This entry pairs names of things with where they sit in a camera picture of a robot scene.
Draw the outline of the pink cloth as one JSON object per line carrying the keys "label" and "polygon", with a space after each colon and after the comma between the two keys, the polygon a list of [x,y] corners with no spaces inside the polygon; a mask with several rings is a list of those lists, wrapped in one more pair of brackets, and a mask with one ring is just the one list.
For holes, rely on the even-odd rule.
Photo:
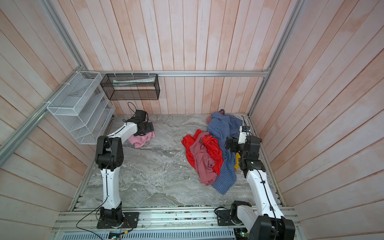
{"label": "pink cloth", "polygon": [[135,149],[143,147],[147,142],[149,142],[152,138],[155,137],[155,132],[147,133],[143,136],[131,136],[128,141],[131,145],[135,147]]}

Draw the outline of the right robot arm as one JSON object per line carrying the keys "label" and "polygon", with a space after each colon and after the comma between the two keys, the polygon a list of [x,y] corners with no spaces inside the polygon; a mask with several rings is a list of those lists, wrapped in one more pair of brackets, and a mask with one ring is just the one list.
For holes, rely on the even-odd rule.
{"label": "right robot arm", "polygon": [[259,160],[261,139],[246,136],[228,138],[226,149],[240,155],[239,166],[251,187],[256,210],[251,204],[235,201],[231,207],[231,220],[243,224],[250,240],[293,240],[296,228],[292,220],[286,219],[268,184],[266,169]]}

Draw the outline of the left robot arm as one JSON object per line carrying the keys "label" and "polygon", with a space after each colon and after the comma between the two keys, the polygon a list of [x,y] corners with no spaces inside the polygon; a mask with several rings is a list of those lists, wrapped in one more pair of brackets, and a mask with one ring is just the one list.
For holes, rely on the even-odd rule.
{"label": "left robot arm", "polygon": [[134,115],[124,120],[124,124],[107,136],[97,139],[95,162],[102,174],[103,204],[100,219],[120,225],[124,220],[119,193],[119,172],[124,162],[123,143],[132,136],[144,136],[154,130],[148,120],[148,113],[136,110]]}

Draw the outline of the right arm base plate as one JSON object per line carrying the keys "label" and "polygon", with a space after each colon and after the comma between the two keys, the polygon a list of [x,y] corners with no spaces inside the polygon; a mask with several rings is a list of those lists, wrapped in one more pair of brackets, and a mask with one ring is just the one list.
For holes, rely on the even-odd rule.
{"label": "right arm base plate", "polygon": [[227,208],[217,208],[214,210],[219,226],[237,226],[242,223],[236,219],[235,213]]}

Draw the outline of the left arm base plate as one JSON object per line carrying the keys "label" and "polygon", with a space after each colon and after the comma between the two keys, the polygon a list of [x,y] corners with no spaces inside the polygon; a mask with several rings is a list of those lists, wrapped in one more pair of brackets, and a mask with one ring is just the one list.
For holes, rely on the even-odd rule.
{"label": "left arm base plate", "polygon": [[97,229],[136,228],[139,220],[139,212],[114,212],[104,211],[97,224]]}

